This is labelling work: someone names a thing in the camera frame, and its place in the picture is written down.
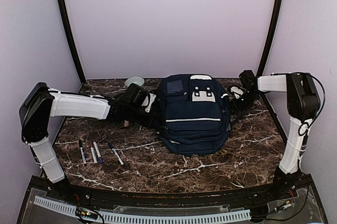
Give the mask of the navy blue student backpack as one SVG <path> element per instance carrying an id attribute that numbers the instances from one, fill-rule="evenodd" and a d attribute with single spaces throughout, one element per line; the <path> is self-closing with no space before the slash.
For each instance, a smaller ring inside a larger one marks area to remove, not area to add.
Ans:
<path id="1" fill-rule="evenodd" d="M 219 151 L 231 131 L 228 93 L 205 74 L 178 74 L 161 80 L 158 133 L 175 154 L 209 155 Z"/>

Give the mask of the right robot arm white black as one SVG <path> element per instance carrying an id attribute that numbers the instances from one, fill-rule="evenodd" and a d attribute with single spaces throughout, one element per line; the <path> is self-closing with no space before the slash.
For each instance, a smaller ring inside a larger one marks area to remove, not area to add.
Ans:
<path id="1" fill-rule="evenodd" d="M 248 109 L 261 93 L 286 93 L 290 131 L 279 170 L 286 175 L 296 173 L 306 150 L 310 128 L 324 106 L 315 86 L 318 80 L 310 73 L 302 72 L 256 77 L 251 70 L 243 71 L 240 80 L 241 88 L 228 88 L 229 93 L 234 96 L 231 100 L 234 113 Z"/>

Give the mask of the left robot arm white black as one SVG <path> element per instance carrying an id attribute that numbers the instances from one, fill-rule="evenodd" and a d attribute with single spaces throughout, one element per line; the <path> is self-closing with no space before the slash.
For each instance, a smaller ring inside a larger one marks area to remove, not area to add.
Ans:
<path id="1" fill-rule="evenodd" d="M 57 184 L 66 181 L 63 168 L 49 140 L 51 117 L 85 117 L 97 120 L 135 121 L 150 128 L 157 117 L 154 104 L 157 95 L 137 84 L 130 84 L 117 97 L 80 95 L 52 89 L 37 83 L 19 109 L 22 142 L 31 151 L 48 180 Z"/>

